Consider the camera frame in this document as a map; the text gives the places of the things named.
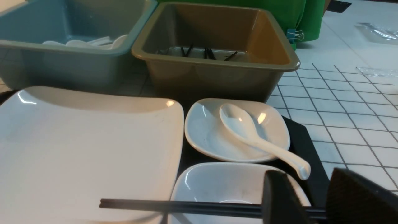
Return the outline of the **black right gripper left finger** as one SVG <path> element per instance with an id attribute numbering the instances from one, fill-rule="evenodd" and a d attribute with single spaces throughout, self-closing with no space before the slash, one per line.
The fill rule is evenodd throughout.
<path id="1" fill-rule="evenodd" d="M 287 174 L 268 170 L 263 180 L 262 219 L 264 224 L 310 224 Z"/>

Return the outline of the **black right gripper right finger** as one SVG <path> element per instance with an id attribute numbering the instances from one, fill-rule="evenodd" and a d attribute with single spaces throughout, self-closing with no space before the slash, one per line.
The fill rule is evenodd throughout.
<path id="1" fill-rule="evenodd" d="M 329 224 L 396 224 L 397 195 L 349 169 L 335 168 L 326 196 Z"/>

